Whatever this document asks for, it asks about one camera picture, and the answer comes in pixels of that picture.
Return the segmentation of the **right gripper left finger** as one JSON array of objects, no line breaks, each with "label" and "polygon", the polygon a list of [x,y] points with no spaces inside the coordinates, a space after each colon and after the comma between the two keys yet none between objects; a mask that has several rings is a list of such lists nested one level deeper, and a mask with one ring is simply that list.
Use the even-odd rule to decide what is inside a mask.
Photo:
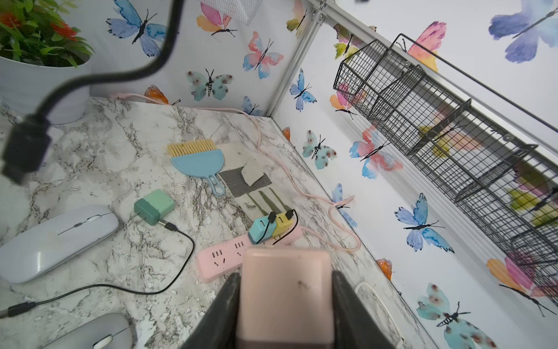
[{"label": "right gripper left finger", "polygon": [[236,348],[241,275],[233,273],[181,349]]}]

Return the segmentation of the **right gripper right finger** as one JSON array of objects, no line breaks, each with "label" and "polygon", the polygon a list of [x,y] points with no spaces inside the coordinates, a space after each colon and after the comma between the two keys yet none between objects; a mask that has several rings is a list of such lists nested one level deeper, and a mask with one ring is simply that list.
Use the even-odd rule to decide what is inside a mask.
[{"label": "right gripper right finger", "polygon": [[391,343],[341,271],[332,272],[334,348],[388,349]]}]

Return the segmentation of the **pink charger plug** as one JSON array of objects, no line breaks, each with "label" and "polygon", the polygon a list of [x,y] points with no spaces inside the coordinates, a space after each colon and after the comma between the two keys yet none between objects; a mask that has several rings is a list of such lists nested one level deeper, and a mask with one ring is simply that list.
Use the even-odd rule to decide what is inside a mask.
[{"label": "pink charger plug", "polygon": [[237,348],[332,348],[332,264],[323,250],[252,247],[241,269]]}]

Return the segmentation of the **green charger plug front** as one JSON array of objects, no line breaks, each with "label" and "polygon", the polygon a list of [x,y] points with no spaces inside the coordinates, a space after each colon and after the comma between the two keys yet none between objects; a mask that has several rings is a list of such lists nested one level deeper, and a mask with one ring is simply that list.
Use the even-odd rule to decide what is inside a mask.
[{"label": "green charger plug front", "polygon": [[148,225],[157,225],[176,206],[174,199],[161,189],[156,189],[148,195],[138,199],[133,206],[133,212]]}]

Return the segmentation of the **black charging cable white mouse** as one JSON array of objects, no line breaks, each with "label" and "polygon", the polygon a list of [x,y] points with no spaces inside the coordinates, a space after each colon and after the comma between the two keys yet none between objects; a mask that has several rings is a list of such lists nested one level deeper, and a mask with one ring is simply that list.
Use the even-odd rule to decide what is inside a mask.
[{"label": "black charging cable white mouse", "polygon": [[116,270],[116,274],[112,274],[111,270],[104,276],[105,281],[101,282],[99,278],[94,278],[92,271],[78,270],[75,274],[75,278],[70,276],[64,279],[58,279],[60,285],[58,286],[58,293],[47,300],[37,300],[33,297],[32,300],[26,300],[17,305],[12,305],[1,311],[1,318],[12,318],[20,314],[27,313],[37,306],[46,305],[51,302],[57,302],[63,298],[74,295],[75,293],[86,291],[88,289],[94,288],[106,288],[114,289],[119,292],[126,292],[131,295],[140,296],[154,296],[160,295],[170,289],[173,284],[180,279],[181,274],[186,269],[193,253],[196,249],[195,240],[188,234],[182,232],[177,228],[176,225],[170,222],[160,222],[161,225],[167,231],[173,232],[173,234],[180,234],[181,237],[187,238],[190,241],[191,247],[186,257],[182,267],[178,270],[176,276],[166,285],[162,286],[162,281],[169,278],[168,273],[163,271],[161,273],[162,279],[152,280],[153,286],[148,286],[146,278],[150,272],[153,272],[153,268],[149,265],[132,265],[126,268],[122,267]]}]

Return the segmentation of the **white wireless mouse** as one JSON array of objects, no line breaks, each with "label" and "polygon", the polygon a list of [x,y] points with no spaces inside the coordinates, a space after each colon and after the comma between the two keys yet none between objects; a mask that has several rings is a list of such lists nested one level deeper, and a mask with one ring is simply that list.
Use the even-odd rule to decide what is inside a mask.
[{"label": "white wireless mouse", "polygon": [[49,219],[1,247],[1,279],[23,284],[115,233],[119,219],[93,204]]}]

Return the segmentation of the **black charging cable silver mouse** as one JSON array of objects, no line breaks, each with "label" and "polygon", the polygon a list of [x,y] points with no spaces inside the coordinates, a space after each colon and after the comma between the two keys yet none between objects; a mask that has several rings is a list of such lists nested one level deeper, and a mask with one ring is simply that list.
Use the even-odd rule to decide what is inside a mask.
[{"label": "black charging cable silver mouse", "polygon": [[34,113],[30,113],[21,122],[13,126],[2,154],[4,167],[1,174],[13,183],[21,185],[28,174],[39,170],[52,141],[52,138],[47,134],[51,126],[48,116],[67,95],[82,87],[136,81],[160,71],[171,58],[185,4],[185,0],[174,0],[171,4],[166,39],[161,53],[151,63],[133,71],[92,74],[68,80],[52,90],[38,105]]}]

